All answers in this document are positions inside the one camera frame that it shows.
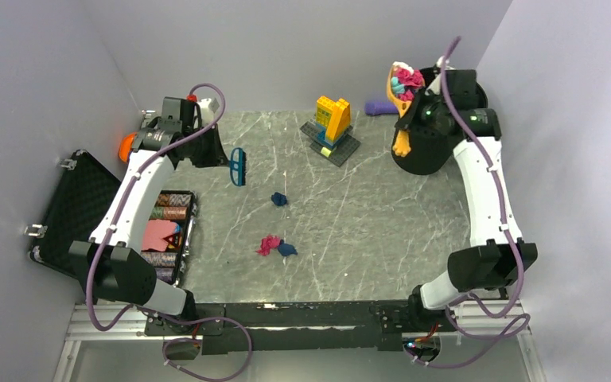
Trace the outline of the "yellow slotted scoop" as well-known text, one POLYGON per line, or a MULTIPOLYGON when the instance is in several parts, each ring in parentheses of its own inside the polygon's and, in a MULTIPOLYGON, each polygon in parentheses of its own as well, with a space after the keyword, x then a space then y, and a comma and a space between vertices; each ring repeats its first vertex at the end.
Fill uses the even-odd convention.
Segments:
POLYGON ((410 145, 410 134, 409 134, 409 127, 408 127, 408 125, 410 124, 410 121, 407 121, 407 122, 403 121, 403 118, 407 116, 409 108, 411 104, 413 103, 414 99, 408 102, 401 101, 392 94, 391 92, 391 70, 392 70, 392 65, 391 65, 390 71, 387 76, 386 96, 388 100, 395 105, 395 108, 399 113, 399 119, 398 119, 399 126, 395 128, 397 134, 396 134, 393 146, 392 146, 392 150, 395 156, 404 158, 411 152, 411 145, 410 145))

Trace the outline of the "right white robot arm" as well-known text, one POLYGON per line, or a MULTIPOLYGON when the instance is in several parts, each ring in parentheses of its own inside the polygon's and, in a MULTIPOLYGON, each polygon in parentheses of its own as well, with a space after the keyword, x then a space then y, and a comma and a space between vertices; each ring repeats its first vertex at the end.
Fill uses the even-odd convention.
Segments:
POLYGON ((538 251, 515 221, 501 164, 500 122, 476 71, 418 70, 395 62, 386 92, 399 113, 391 146, 395 163, 426 176, 454 159, 469 209, 469 247, 449 255, 446 270, 410 296, 408 323, 423 331, 438 320, 439 310, 473 290, 522 284, 538 251))

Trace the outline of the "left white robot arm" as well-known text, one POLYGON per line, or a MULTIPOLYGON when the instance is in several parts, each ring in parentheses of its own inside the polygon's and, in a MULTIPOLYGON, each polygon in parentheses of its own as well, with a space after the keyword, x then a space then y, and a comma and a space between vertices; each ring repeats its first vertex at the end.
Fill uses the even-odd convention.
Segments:
POLYGON ((218 133, 225 108, 222 94, 166 97, 160 114, 125 138, 127 172, 110 207, 88 239, 73 241, 68 251, 92 320, 96 300, 108 300, 164 314, 178 334, 195 327, 193 293, 157 277, 141 256, 143 237, 158 195, 180 162, 197 168, 228 164, 218 133))

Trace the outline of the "blue hand brush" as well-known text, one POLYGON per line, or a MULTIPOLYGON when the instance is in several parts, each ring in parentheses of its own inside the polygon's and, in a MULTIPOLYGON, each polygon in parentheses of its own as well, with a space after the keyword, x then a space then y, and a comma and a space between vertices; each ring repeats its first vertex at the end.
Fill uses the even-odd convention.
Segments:
POLYGON ((245 151, 241 147, 236 147, 232 150, 228 164, 232 184, 237 187, 245 186, 247 157, 245 151))

